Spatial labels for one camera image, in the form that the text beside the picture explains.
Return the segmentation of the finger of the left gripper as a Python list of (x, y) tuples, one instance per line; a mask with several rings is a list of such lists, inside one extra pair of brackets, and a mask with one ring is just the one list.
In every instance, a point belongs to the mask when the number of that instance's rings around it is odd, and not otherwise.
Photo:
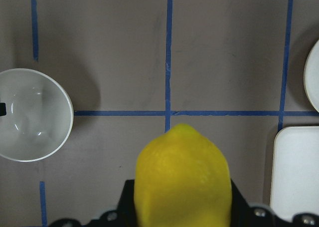
[(6, 104), (0, 103), (0, 116), (5, 116), (5, 115), (6, 115)]

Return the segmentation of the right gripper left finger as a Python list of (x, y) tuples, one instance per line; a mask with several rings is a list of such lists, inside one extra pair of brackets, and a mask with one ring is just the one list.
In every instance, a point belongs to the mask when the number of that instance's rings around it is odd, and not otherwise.
[(62, 218), (52, 222), (50, 227), (136, 227), (137, 218), (134, 207), (135, 180), (126, 180), (117, 208), (106, 211), (98, 219), (81, 224), (76, 219)]

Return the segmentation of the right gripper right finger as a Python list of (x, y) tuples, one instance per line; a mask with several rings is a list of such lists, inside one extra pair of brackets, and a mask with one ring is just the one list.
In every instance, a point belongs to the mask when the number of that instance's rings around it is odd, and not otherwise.
[(319, 216), (312, 213), (299, 213), (291, 221), (276, 215), (268, 206), (250, 206), (234, 182), (232, 185), (232, 227), (317, 227)]

